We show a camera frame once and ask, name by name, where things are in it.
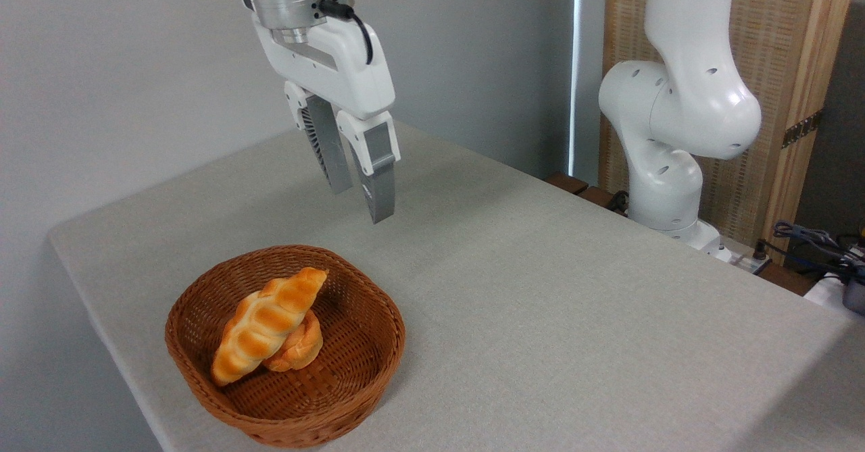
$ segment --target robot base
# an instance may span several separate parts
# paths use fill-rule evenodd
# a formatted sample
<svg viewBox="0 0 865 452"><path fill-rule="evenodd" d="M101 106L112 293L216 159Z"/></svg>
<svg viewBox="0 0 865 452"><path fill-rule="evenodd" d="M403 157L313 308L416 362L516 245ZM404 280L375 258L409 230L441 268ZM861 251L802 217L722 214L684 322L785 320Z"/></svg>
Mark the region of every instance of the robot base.
<svg viewBox="0 0 865 452"><path fill-rule="evenodd" d="M720 261L729 262L733 257L733 253L720 243L718 230L700 219L686 228L680 228L680 230L659 230L658 232L680 240L691 248L699 249Z"/></svg>

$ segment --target bread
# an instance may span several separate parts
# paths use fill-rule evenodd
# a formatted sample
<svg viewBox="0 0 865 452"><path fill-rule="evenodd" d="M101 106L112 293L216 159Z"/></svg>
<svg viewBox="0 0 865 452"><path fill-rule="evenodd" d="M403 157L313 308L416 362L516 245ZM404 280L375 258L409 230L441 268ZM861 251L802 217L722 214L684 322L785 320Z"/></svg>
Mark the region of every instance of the bread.
<svg viewBox="0 0 865 452"><path fill-rule="evenodd" d="M303 369L312 363L321 351L322 331L318 317L312 310L307 311L303 323L288 334L285 342L273 356L262 363L271 371L284 372L290 369Z"/></svg>
<svg viewBox="0 0 865 452"><path fill-rule="evenodd" d="M327 272L303 268L290 278L270 280L244 298L222 331L210 376L219 386L237 381L285 343L316 300Z"/></svg>

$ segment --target wicker screen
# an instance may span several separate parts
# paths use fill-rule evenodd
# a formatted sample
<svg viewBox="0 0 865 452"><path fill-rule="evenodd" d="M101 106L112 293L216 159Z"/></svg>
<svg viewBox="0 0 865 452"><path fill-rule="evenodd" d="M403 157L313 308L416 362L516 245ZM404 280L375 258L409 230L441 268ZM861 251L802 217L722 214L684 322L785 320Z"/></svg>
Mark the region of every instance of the wicker screen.
<svg viewBox="0 0 865 452"><path fill-rule="evenodd" d="M606 0L605 70L624 60L661 61L643 33L644 9L645 0ZM733 57L745 85L760 100L763 123L757 141L741 157L698 159L700 217L723 236L744 243L760 236L811 9L812 0L733 0ZM599 172L605 190L627 190L627 162L606 119Z"/></svg>

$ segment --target metal hinge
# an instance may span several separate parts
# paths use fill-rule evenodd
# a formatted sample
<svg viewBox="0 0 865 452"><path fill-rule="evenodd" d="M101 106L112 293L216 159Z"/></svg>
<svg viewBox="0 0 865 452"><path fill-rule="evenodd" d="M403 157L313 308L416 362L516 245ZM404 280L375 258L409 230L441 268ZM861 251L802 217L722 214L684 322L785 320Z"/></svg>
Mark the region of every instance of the metal hinge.
<svg viewBox="0 0 865 452"><path fill-rule="evenodd" d="M789 145L792 145L793 143L799 141L800 138L803 138L805 135L809 134L809 132L814 131L820 125L821 119L822 109L820 109L816 113L813 113L811 116L800 120L800 122L793 125L792 128L788 128L787 131L784 131L784 143L781 145L781 147L787 148Z"/></svg>

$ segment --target basket rim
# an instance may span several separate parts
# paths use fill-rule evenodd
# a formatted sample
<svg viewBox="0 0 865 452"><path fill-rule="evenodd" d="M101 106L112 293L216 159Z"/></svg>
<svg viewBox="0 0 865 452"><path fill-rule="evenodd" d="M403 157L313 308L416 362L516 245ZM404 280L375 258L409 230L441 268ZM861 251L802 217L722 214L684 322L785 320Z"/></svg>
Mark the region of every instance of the basket rim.
<svg viewBox="0 0 865 452"><path fill-rule="evenodd" d="M220 400L216 399L213 396L213 392L210 390L210 387L218 388L215 384L211 383L207 377L201 375L201 372L198 371L197 368L192 364L191 360L186 356L185 350L180 345L179 337L177 335L177 328L179 328L179 319L181 316L181 311L183 307L188 303L188 300L191 298L192 294L189 294L189 289L193 286L203 282L203 280L207 279L207 277L217 268L222 267L223 265L229 264L232 261L236 261L242 258L250 258L255 257L256 255L262 253L271 253L275 251L291 251L291 252L308 252L315 253L316 255L324 255L334 263L343 266L344 270L347 270L348 273L352 274L352 276L358 277L364 283L364 288L370 290L374 296L383 304L383 307L389 311L390 322L393 323L395 327L395 345L390 350L386 359L383 359L384 366L381 368L380 372L376 375L376 377L367 384L364 388L359 390L357 393L352 395L349 399L335 403L334 405L328 406L324 409L317 409L311 413L308 413L303 416L297 416L297 418L284 418L284 419L269 419L269 418L256 418L255 416L244 415L235 409L228 408L224 406ZM187 286L187 288L183 291L180 297L175 301L173 305L171 305L171 310L169 313L169 318L165 322L165 343L169 350L169 354L174 360L175 364L178 368L181 368L181 374L183 375L186 384L189 387L195 387L192 391L194 391L193 395L199 400L205 400L207 403L201 403L204 407L210 408L211 412L219 411L222 414L222 419L226 422L238 422L238 424L259 424L259 425L285 425L285 424L307 424L307 422L316 422L320 424L322 418L330 418L333 419L333 416L336 411L345 411L343 413L339 413L340 416L346 416L356 413L356 411L360 408L359 405L362 403L367 403L372 401L373 403L377 403L383 394L383 390L377 390L374 386L377 383L389 383L390 379L395 374L396 370L399 368L399 361L401 361L402 353L405 348L405 325L402 322L402 316L399 313L396 304L393 303L392 298L387 295L381 288L379 288L376 283L373 283L369 277L367 277L362 271L359 271L354 265L350 262L346 261L342 256L337 255L330 249L319 248L316 246L308 246L308 245L276 245L269 246L268 248L256 249L250 252L246 252L241 255L236 255L232 258L229 258L226 261L221 261L214 265L209 270L202 273L191 285Z"/></svg>

